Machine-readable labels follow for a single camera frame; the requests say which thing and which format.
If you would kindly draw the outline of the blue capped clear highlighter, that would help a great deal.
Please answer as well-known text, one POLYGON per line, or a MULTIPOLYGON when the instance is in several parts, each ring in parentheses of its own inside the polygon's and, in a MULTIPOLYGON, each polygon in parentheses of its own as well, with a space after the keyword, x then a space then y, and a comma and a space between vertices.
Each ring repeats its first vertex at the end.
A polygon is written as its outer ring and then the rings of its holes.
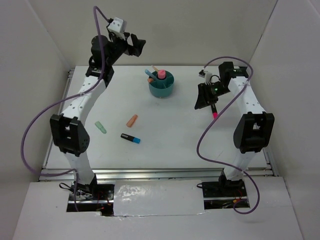
POLYGON ((152 72, 150 72, 148 69, 145 70, 145 73, 152 78, 154 81, 156 81, 158 78, 156 75, 154 75, 152 72))

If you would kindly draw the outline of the black pink highlighter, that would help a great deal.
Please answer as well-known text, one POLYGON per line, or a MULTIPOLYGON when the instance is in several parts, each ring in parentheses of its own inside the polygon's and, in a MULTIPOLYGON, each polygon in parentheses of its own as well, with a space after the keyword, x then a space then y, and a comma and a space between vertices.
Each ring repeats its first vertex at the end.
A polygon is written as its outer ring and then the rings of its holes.
POLYGON ((218 116, 218 110, 216 108, 216 105, 212 104, 210 107, 211 107, 211 111, 212 111, 212 116, 214 119, 216 119, 218 116))

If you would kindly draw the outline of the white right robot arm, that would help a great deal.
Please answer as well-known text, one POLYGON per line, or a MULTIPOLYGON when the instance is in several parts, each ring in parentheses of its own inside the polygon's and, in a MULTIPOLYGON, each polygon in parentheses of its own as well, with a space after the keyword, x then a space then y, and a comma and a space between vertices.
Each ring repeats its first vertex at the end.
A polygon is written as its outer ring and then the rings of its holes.
POLYGON ((225 61, 218 67, 217 81, 214 75, 202 69, 199 76, 205 81, 200 83, 194 108, 215 107, 219 97, 233 94, 241 118, 233 133, 233 143, 238 153, 230 166, 226 166, 218 179, 218 190, 223 196, 230 196, 243 184, 243 171, 249 166, 256 153, 267 147, 270 142, 275 117, 260 105, 250 85, 250 75, 244 66, 234 67, 233 62, 225 61))

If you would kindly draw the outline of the black blue highlighter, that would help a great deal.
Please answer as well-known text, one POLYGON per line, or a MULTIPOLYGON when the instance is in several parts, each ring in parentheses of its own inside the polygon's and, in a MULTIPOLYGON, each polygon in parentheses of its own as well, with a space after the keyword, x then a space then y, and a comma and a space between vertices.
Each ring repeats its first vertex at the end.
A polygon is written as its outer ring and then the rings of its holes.
POLYGON ((139 144, 141 142, 141 140, 139 138, 131 136, 131 135, 128 135, 128 134, 125 134, 125 133, 122 133, 120 135, 120 137, 122 139, 125 139, 127 141, 130 141, 130 142, 133 142, 133 143, 136 143, 136 144, 139 144))

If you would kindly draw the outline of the green highlighter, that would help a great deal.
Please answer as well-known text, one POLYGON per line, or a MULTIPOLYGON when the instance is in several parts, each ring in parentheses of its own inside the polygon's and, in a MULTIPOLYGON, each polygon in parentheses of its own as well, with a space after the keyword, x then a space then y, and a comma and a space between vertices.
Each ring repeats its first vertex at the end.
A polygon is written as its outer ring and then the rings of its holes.
POLYGON ((107 130, 104 128, 100 121, 96 121, 94 124, 103 134, 107 133, 107 130))

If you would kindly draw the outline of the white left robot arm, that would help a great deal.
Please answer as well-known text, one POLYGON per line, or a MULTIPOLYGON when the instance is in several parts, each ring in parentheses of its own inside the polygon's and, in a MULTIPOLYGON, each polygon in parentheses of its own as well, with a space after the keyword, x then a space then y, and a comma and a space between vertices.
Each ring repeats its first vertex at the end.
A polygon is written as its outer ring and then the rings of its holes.
POLYGON ((85 129, 86 119, 100 95, 107 89, 114 74, 113 64, 123 55, 139 57, 146 44, 135 34, 119 38, 111 33, 91 40, 91 57, 78 96, 60 114, 50 118, 53 143, 75 169, 76 188, 88 200, 97 197, 99 187, 87 155, 90 136, 85 129))

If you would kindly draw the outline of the pink capped marker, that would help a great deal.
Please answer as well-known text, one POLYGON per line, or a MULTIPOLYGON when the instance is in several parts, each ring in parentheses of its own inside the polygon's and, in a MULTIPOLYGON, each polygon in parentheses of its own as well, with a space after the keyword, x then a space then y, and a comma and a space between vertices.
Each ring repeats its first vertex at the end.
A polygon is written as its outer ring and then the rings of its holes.
POLYGON ((164 69, 160 69, 157 72, 157 78, 163 80, 166 78, 166 71, 164 69))

